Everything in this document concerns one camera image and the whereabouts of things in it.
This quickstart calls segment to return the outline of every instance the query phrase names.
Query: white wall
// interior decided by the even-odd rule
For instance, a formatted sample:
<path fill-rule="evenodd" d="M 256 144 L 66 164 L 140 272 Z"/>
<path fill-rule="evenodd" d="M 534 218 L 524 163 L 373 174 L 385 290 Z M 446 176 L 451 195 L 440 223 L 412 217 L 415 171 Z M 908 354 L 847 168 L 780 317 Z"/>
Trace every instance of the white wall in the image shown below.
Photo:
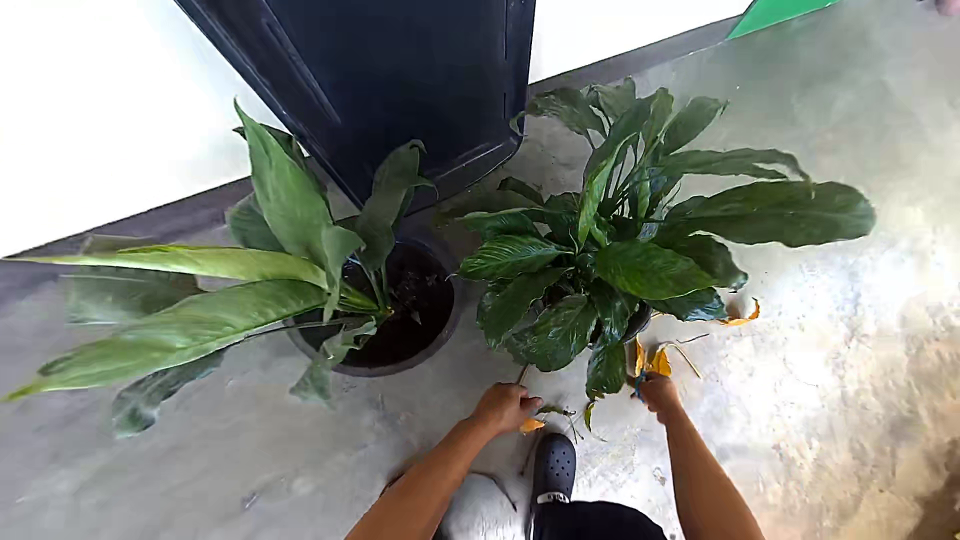
<path fill-rule="evenodd" d="M 539 0 L 530 80 L 748 4 Z M 0 256 L 249 174 L 234 96 L 276 123 L 173 0 L 8 2 L 0 50 Z"/>
<path fill-rule="evenodd" d="M 740 15 L 751 0 L 537 0 L 530 82 Z"/>

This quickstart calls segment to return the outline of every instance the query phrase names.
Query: concrete floor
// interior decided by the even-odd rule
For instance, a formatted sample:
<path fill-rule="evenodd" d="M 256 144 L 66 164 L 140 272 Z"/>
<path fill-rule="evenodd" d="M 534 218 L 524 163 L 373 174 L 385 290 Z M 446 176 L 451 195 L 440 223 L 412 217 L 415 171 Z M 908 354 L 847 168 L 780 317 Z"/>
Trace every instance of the concrete floor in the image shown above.
<path fill-rule="evenodd" d="M 768 538 L 951 538 L 960 447 L 960 18 L 926 3 L 845 0 L 655 67 L 641 91 L 669 86 L 731 105 L 697 145 L 776 147 L 818 181 L 862 189 L 877 209 L 863 239 L 788 250 L 735 246 L 762 305 L 738 328 L 659 317 L 647 345 L 685 346 L 684 402 Z M 531 119 L 511 174 L 547 192 L 576 189 L 588 147 Z M 685 180 L 713 193 L 731 179 Z M 457 255 L 471 248 L 455 228 Z M 228 242 L 223 230 L 190 238 Z M 282 335 L 235 348 L 224 367 L 164 406 L 134 439 L 108 433 L 109 389 L 0 406 L 0 530 L 10 538 L 342 538 L 405 459 L 466 416 L 483 389 L 516 378 L 472 320 L 478 295 L 440 352 L 379 379 L 335 378 L 336 408 L 287 395 L 305 359 Z M 0 310 L 2 390 L 91 339 L 66 329 L 56 283 Z M 527 383 L 581 410 L 586 357 Z M 663 431 L 627 392 L 594 411 L 577 447 L 574 496 L 633 505 L 681 538 Z M 563 423 L 557 427 L 563 429 Z M 475 464 L 518 501 L 533 438 L 496 440 Z M 454 538 L 520 538 L 492 484 L 471 477 Z"/>

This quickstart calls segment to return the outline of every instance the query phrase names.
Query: black shoe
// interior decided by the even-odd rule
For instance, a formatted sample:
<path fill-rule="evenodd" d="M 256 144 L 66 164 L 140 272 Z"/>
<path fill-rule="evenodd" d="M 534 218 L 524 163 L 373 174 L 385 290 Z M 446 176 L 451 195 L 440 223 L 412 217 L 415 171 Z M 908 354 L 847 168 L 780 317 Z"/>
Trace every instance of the black shoe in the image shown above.
<path fill-rule="evenodd" d="M 573 495 L 576 473 L 577 453 L 573 443 L 561 433 L 547 433 L 537 445 L 531 503 L 568 503 Z"/>

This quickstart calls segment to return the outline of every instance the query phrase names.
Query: potted plant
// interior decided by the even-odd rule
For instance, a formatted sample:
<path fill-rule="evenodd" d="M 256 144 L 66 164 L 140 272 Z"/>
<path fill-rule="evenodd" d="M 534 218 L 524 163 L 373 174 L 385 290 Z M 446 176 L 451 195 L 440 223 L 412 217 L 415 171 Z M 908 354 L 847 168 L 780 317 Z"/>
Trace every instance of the potted plant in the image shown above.
<path fill-rule="evenodd" d="M 559 119 L 592 148 L 582 190 L 544 199 L 507 178 L 447 213 L 483 240 L 457 274 L 487 284 L 477 325 L 488 344 L 548 372 L 592 343 L 591 400 L 623 386 L 622 342 L 653 310 L 727 317 L 717 289 L 737 290 L 747 273 L 718 237 L 799 247 L 863 236 L 876 221 L 859 191 L 815 184 L 780 150 L 684 150 L 727 104 L 696 97 L 672 114 L 673 101 L 666 88 L 637 99 L 630 78 L 539 94 L 524 113 Z M 762 181 L 675 203 L 687 174 Z"/>
<path fill-rule="evenodd" d="M 422 144 L 412 140 L 391 152 L 360 214 L 334 223 L 294 138 L 234 105 L 250 149 L 253 194 L 228 211 L 227 222 L 243 247 L 94 236 L 80 255 L 17 258 L 80 265 L 68 278 L 68 320 L 117 329 L 44 364 L 7 400 L 135 380 L 112 407 L 115 432 L 131 435 L 156 421 L 162 401 L 216 368 L 226 348 L 253 336 L 302 333 L 311 358 L 290 393 L 327 400 L 331 369 L 351 356 L 363 363 L 378 329 L 392 334 L 388 342 L 397 331 L 415 334 L 420 349 L 441 334 L 453 308 L 447 273 L 415 240 L 394 250 L 414 189 L 432 185 L 419 172 Z M 196 276 L 241 283 L 205 291 Z M 287 326 L 262 330 L 280 321 Z M 393 364 L 419 351 L 383 350 L 380 343 L 377 362 Z"/>

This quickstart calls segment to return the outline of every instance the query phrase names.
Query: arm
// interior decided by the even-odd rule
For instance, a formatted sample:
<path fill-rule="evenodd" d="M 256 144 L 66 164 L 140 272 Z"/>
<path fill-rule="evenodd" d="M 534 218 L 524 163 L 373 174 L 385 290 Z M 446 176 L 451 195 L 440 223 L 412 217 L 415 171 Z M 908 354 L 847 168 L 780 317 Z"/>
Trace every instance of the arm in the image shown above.
<path fill-rule="evenodd" d="M 640 394 L 666 427 L 677 514 L 687 540 L 763 540 L 754 514 L 686 416 L 669 377 L 649 374 Z"/>
<path fill-rule="evenodd" d="M 492 386 L 473 414 L 373 504 L 347 540 L 430 540 L 473 459 L 497 435 L 519 430 L 542 402 L 518 384 Z"/>

